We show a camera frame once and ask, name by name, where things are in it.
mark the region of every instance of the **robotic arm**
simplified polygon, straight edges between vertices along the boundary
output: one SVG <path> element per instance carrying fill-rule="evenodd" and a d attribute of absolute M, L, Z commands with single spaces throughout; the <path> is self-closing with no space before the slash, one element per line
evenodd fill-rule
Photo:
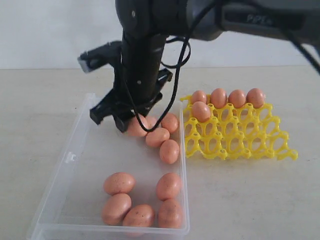
<path fill-rule="evenodd" d="M 212 41 L 221 33 L 233 31 L 275 39 L 284 39 L 279 23 L 302 44 L 313 45 L 320 54 L 320 3 L 318 0 L 275 0 L 268 12 L 254 7 L 251 0 L 216 0 L 215 7 L 199 21 L 199 14 L 212 0 L 115 0 L 123 28 L 122 41 L 114 41 L 80 55 L 85 73 L 106 64 L 114 68 L 113 89 L 90 110 L 99 125 L 112 115 L 116 127 L 125 132 L 129 120 L 148 115 L 162 99 L 161 89 L 172 79 L 168 69 L 159 70 L 169 36 Z"/>

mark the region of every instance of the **table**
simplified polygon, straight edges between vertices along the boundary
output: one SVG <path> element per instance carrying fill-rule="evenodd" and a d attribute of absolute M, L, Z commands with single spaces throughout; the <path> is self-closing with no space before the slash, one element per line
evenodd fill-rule
<path fill-rule="evenodd" d="M 104 96 L 112 83 L 109 69 L 0 70 L 1 239 L 25 239 L 77 108 L 86 93 Z M 309 66 L 185 68 L 177 97 L 218 87 L 263 89 L 299 159 L 187 160 L 185 239 L 319 239 L 319 76 Z"/>

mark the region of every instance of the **brown egg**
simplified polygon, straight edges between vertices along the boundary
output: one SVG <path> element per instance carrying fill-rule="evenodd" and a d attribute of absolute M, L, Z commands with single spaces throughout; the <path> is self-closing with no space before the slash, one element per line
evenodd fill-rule
<path fill-rule="evenodd" d="M 126 227 L 149 228 L 154 224 L 156 217 L 155 210 L 147 205 L 142 204 L 132 208 L 125 216 L 122 225 Z M 141 236 L 141 233 L 130 233 L 131 237 Z"/>
<path fill-rule="evenodd" d="M 126 193 L 113 195 L 108 199 L 102 210 L 102 220 L 108 225 L 118 225 L 132 206 L 131 198 Z"/>
<path fill-rule="evenodd" d="M 191 104 L 194 104 L 195 102 L 203 102 L 207 103 L 207 95 L 204 91 L 195 91 L 191 96 Z"/>
<path fill-rule="evenodd" d="M 153 132 L 146 135 L 145 143 L 149 147 L 158 148 L 161 144 L 170 138 L 170 133 L 167 129 L 159 127 Z"/>
<path fill-rule="evenodd" d="M 145 117 L 145 119 L 149 124 L 149 129 L 153 128 L 157 123 L 157 119 L 154 116 L 149 116 L 148 115 L 148 116 Z"/>
<path fill-rule="evenodd" d="M 167 173 L 160 178 L 156 185 L 156 196 L 161 201 L 174 199 L 179 194 L 181 187 L 180 176 L 174 172 Z"/>
<path fill-rule="evenodd" d="M 167 129 L 170 134 L 173 134 L 179 127 L 178 118 L 173 113 L 168 112 L 161 121 L 161 127 Z"/>
<path fill-rule="evenodd" d="M 222 109 L 228 103 L 227 92 L 223 88 L 215 89 L 211 93 L 210 102 L 216 109 Z"/>
<path fill-rule="evenodd" d="M 159 153 L 164 163 L 174 164 L 178 160 L 180 147 L 176 141 L 169 139 L 162 143 Z"/>
<path fill-rule="evenodd" d="M 142 116 L 141 114 L 139 114 L 139 116 L 140 116 L 140 119 L 141 119 L 143 126 L 148 129 L 149 124 L 148 124 L 146 118 L 144 116 Z M 138 122 L 138 119 L 136 117 L 133 117 L 130 120 L 129 125 L 128 125 L 128 129 L 127 129 L 127 133 L 129 136 L 132 136 L 132 137 L 144 137 L 145 135 L 147 135 L 147 132 L 141 128 L 141 126 Z"/>
<path fill-rule="evenodd" d="M 197 101 L 192 105 L 192 115 L 200 122 L 204 123 L 211 117 L 211 111 L 207 104 Z"/>
<path fill-rule="evenodd" d="M 135 178 L 126 172 L 117 172 L 109 176 L 103 184 L 103 189 L 107 194 L 127 194 L 135 186 Z"/>
<path fill-rule="evenodd" d="M 168 199 L 162 203 L 158 212 L 160 228 L 179 229 L 183 222 L 183 210 L 175 199 Z"/>
<path fill-rule="evenodd" d="M 246 95 L 247 103 L 251 103 L 255 109 L 261 108 L 265 104 L 266 95 L 259 88 L 251 89 Z"/>
<path fill-rule="evenodd" d="M 236 109 L 242 108 L 246 104 L 246 94 L 242 90 L 234 90 L 229 95 L 229 103 L 232 103 Z"/>

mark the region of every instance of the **yellow egg tray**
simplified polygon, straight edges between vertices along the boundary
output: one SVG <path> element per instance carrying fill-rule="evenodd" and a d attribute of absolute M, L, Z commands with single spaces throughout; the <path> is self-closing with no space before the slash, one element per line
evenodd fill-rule
<path fill-rule="evenodd" d="M 235 108 L 228 103 L 224 108 L 217 109 L 208 103 L 211 118 L 199 122 L 192 115 L 190 99 L 191 95 L 180 99 L 182 102 L 188 101 L 183 110 L 183 116 L 187 119 L 184 122 L 187 158 L 197 151 L 206 159 L 298 158 L 298 152 L 288 147 L 288 132 L 280 130 L 280 118 L 272 115 L 272 104 L 265 103 L 261 108 L 254 108 L 247 103 L 242 108 Z M 272 130 L 269 130 L 270 125 L 274 125 Z M 282 142 L 281 146 L 276 146 L 276 142 Z"/>

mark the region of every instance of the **black cable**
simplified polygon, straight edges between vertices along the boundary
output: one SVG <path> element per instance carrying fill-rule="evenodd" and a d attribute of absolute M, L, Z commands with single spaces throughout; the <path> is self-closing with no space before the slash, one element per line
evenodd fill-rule
<path fill-rule="evenodd" d="M 172 91 L 172 96 L 170 99 L 170 102 L 168 104 L 168 106 L 166 107 L 166 109 L 164 110 L 163 114 L 160 116 L 160 118 L 158 119 L 158 121 L 156 122 L 156 124 L 151 128 L 151 129 L 147 129 L 144 127 L 143 123 L 141 122 L 141 119 L 139 117 L 139 113 L 137 111 L 136 105 L 132 99 L 132 96 L 130 94 L 130 91 L 128 89 L 127 83 L 125 80 L 123 80 L 124 86 L 126 88 L 129 100 L 132 104 L 133 107 L 133 111 L 134 114 L 136 115 L 136 118 L 141 126 L 141 128 L 146 131 L 146 132 L 152 132 L 154 131 L 159 124 L 161 123 L 161 121 L 163 120 L 163 118 L 167 115 L 167 113 L 169 112 L 169 110 L 171 109 L 172 105 L 174 104 L 176 95 L 177 95 L 177 91 L 178 91 L 178 83 L 179 83 L 179 75 L 180 75 L 180 70 L 181 67 L 183 66 L 183 58 L 186 52 L 186 48 L 189 44 L 189 40 L 191 38 L 191 35 L 193 34 L 194 30 L 196 29 L 197 25 L 200 23 L 200 21 L 205 17 L 205 15 L 211 10 L 213 9 L 216 5 L 217 2 L 219 4 L 219 8 L 222 7 L 222 4 L 224 3 L 245 3 L 247 5 L 250 5 L 254 8 L 256 8 L 257 10 L 259 10 L 261 13 L 268 15 L 274 22 L 275 25 L 279 28 L 279 30 L 281 31 L 281 33 L 301 52 L 301 54 L 309 61 L 309 63 L 315 68 L 315 70 L 318 72 L 318 74 L 320 75 L 320 65 L 319 63 L 316 61 L 316 59 L 302 46 L 302 44 L 296 39 L 296 37 L 290 32 L 288 31 L 280 22 L 279 20 L 273 15 L 272 11 L 270 9 L 267 9 L 265 7 L 263 7 L 262 5 L 254 2 L 253 0 L 229 0 L 229 1 L 225 1 L 223 2 L 223 0 L 213 0 L 207 7 L 205 7 L 200 13 L 199 15 L 194 19 L 191 28 L 189 30 L 189 33 L 186 35 L 186 37 L 184 38 L 184 42 L 181 48 L 181 52 L 180 52 L 180 56 L 178 59 L 178 63 L 176 65 L 176 72 L 175 72 L 175 76 L 174 76 L 174 85 L 173 85 L 173 91 Z"/>
<path fill-rule="evenodd" d="M 174 37 L 172 39 L 169 39 L 167 41 L 165 41 L 166 44 L 171 44 L 171 43 L 175 43 L 175 42 L 184 42 L 185 41 L 185 38 L 184 37 L 181 37 L 181 36 L 177 36 L 177 37 Z M 186 58 L 182 61 L 182 64 L 181 66 L 183 67 L 190 59 L 191 57 L 191 45 L 190 45 L 190 42 L 188 42 L 187 44 L 188 48 L 189 48 L 189 53 L 188 55 L 186 56 Z M 168 65 L 168 64 L 164 64 L 162 61 L 161 61 L 161 64 L 166 67 L 167 69 L 177 69 L 178 65 Z"/>

